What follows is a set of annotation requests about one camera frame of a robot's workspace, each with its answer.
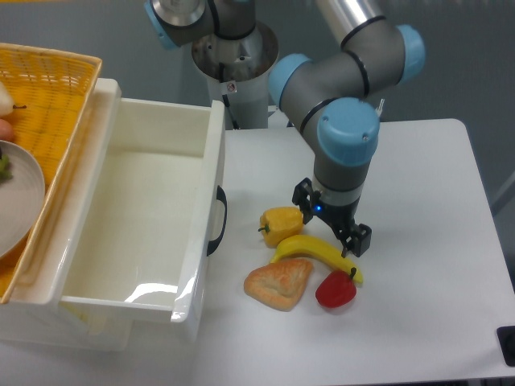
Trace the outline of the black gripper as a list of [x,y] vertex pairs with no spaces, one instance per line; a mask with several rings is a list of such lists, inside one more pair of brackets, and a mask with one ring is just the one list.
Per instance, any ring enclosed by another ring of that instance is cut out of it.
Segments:
[[313,188],[309,178],[298,183],[293,192],[292,203],[303,215],[303,224],[313,216],[320,218],[335,233],[342,244],[341,256],[352,254],[361,257],[369,249],[372,229],[365,224],[355,224],[354,215],[360,199],[349,203],[330,203],[321,191]]

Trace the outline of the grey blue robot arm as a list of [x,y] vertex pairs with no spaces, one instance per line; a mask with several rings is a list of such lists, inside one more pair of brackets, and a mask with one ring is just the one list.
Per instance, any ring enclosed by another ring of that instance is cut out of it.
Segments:
[[315,155],[312,177],[294,189],[294,205],[305,221],[318,217],[328,225],[344,253],[360,256],[372,231],[354,216],[380,125],[366,98],[419,74],[426,49],[413,27],[391,24],[375,1],[317,6],[340,48],[320,62],[303,54],[280,57],[252,1],[144,4],[165,48],[191,48],[210,98],[225,107],[228,128],[264,126],[269,103],[287,116]]

